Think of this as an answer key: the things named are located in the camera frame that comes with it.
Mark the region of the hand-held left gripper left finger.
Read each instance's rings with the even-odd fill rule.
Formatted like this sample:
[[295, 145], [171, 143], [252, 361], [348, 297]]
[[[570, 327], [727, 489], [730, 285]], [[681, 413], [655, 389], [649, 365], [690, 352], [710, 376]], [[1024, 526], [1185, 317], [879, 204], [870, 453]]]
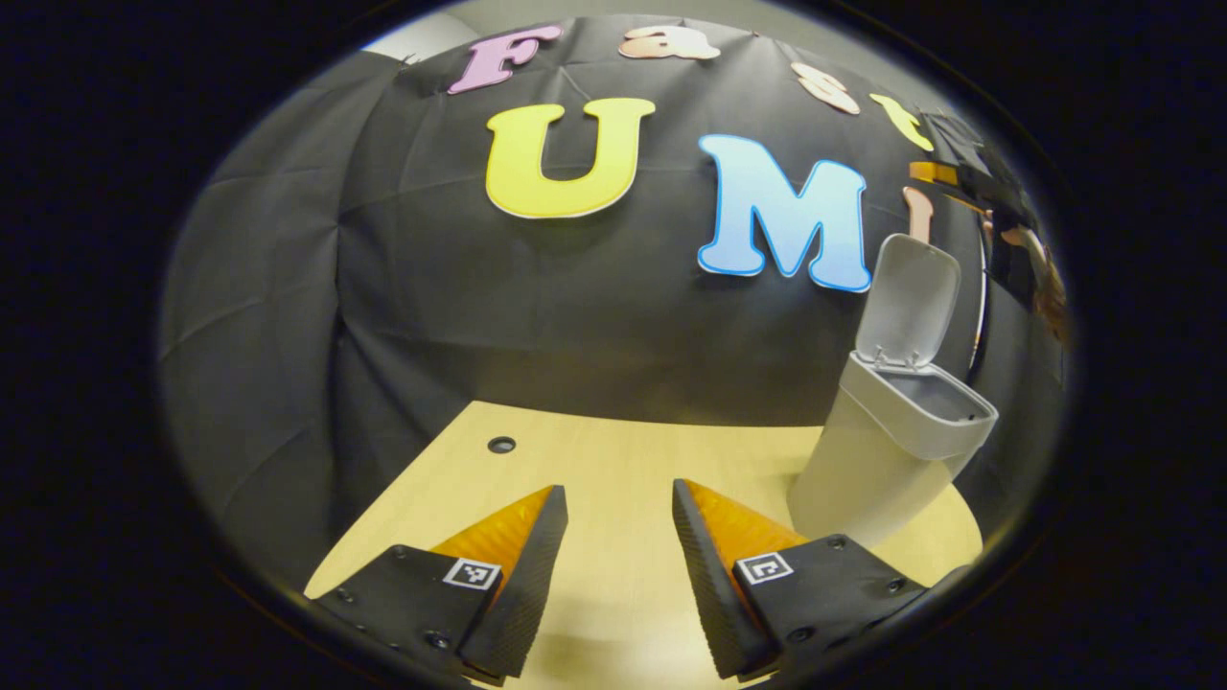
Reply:
[[564, 487], [548, 485], [433, 549], [387, 546], [318, 603], [416, 665], [503, 684], [524, 672], [567, 527]]

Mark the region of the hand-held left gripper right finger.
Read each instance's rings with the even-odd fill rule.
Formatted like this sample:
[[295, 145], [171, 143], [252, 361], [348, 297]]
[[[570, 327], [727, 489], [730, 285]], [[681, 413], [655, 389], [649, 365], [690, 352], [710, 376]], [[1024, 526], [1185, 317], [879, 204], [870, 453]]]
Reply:
[[723, 679], [784, 679], [825, 665], [926, 594], [852, 537], [801, 537], [690, 479], [672, 484], [672, 519]]

